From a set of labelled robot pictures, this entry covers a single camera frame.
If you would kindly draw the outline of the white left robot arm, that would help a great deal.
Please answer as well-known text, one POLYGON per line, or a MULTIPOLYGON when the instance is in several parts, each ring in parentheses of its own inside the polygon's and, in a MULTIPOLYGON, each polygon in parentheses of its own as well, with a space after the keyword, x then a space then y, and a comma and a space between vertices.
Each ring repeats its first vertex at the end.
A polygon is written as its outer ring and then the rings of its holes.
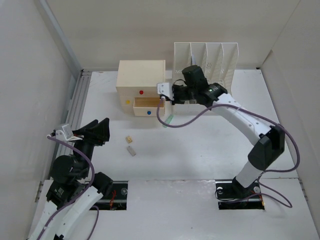
POLYGON ((72 130, 65 123, 56 127, 47 139, 71 149, 52 164, 53 179, 41 217, 29 236, 31 240, 68 240, 81 218, 98 200, 111 195, 113 180, 96 172, 92 163, 95 147, 110 140, 110 120, 97 119, 72 130))

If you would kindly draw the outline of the grey eraser block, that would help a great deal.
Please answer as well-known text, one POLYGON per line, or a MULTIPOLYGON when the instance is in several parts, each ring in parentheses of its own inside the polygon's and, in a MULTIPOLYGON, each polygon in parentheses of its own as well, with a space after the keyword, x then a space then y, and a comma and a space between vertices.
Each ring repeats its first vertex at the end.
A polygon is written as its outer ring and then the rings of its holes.
POLYGON ((127 150, 128 150, 128 152, 130 153, 130 155, 131 155, 132 157, 134 157, 134 156, 136 155, 135 150, 134 150, 131 146, 128 146, 128 147, 127 147, 127 150))

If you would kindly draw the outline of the small tan eraser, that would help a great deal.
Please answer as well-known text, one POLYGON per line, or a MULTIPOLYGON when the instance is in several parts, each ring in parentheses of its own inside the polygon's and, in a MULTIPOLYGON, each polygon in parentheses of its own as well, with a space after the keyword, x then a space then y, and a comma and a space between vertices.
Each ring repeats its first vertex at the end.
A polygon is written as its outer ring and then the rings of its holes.
POLYGON ((130 144, 130 143, 133 142, 133 140, 132 140, 132 138, 131 138, 130 136, 127 136, 127 137, 125 138, 125 140, 127 141, 128 144, 130 144))

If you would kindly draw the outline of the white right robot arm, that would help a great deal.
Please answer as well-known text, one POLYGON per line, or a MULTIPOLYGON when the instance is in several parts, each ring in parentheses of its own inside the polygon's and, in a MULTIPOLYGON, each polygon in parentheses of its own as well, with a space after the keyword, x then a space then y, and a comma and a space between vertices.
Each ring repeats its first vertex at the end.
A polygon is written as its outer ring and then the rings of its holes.
POLYGON ((253 145, 248 161, 232 181, 232 193, 243 197, 252 183, 284 152, 285 132, 275 124, 261 122, 242 109, 220 84, 209 84, 200 66, 182 70, 184 85, 173 85, 173 104, 194 100, 226 119, 253 145))

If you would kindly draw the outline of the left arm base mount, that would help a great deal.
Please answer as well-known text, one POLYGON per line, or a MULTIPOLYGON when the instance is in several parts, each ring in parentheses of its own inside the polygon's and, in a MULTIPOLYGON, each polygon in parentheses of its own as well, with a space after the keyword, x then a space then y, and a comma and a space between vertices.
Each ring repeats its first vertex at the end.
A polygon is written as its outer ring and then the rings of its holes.
POLYGON ((127 209, 128 181, 115 181, 111 192, 95 202, 101 211, 125 211, 127 209))

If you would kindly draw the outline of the aluminium frame rail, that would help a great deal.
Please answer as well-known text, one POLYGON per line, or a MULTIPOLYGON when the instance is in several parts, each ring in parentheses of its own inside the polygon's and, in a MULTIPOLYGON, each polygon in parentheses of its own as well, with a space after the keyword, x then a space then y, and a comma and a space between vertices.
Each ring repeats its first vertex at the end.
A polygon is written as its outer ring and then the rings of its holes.
POLYGON ((69 124, 72 130, 77 130, 81 126, 91 75, 90 71, 85 71, 84 69, 80 71, 72 98, 67 105, 68 112, 65 123, 69 124))

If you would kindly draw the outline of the white plastic file organizer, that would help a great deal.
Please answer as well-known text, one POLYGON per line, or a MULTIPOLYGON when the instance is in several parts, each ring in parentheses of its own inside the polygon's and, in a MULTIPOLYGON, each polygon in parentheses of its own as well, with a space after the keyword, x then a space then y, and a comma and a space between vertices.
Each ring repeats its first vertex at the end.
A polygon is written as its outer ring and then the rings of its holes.
POLYGON ((209 84, 218 83, 231 93, 239 48, 236 42, 175 42, 172 80, 182 85, 182 70, 191 66, 191 55, 209 84))

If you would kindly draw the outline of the beige wooden drawer cabinet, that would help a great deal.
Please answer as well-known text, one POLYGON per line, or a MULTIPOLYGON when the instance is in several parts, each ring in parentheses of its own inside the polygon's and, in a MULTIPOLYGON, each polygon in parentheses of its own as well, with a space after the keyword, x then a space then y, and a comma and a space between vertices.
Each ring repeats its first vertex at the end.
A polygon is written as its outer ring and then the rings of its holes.
POLYGON ((165 114, 165 103, 157 92, 157 84, 166 80, 165 60, 120 60, 116 91, 124 113, 135 117, 165 114))

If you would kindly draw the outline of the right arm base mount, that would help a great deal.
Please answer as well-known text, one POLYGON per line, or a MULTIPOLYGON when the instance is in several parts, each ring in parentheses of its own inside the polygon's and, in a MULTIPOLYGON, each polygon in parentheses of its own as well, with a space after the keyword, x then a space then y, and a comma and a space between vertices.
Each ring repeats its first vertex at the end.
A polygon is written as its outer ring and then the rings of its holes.
POLYGON ((219 210, 264 210, 260 185, 255 181, 247 188, 237 185, 232 179, 215 181, 215 197, 219 210))

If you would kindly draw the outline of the green highlighter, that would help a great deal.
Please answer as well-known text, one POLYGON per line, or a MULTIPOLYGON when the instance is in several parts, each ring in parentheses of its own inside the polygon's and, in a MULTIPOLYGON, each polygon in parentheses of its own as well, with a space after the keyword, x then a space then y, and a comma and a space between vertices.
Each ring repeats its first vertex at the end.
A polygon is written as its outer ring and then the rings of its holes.
POLYGON ((174 116, 172 114, 170 114, 164 121, 163 127, 167 128, 168 125, 172 122, 174 116))

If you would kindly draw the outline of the grey setup guide booklet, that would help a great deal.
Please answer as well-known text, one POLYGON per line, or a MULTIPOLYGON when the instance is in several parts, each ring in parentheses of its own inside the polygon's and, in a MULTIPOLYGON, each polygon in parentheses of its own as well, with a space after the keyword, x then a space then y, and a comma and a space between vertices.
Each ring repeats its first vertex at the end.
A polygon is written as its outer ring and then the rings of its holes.
POLYGON ((191 65, 196 65, 196 58, 193 54, 191 55, 191 65))

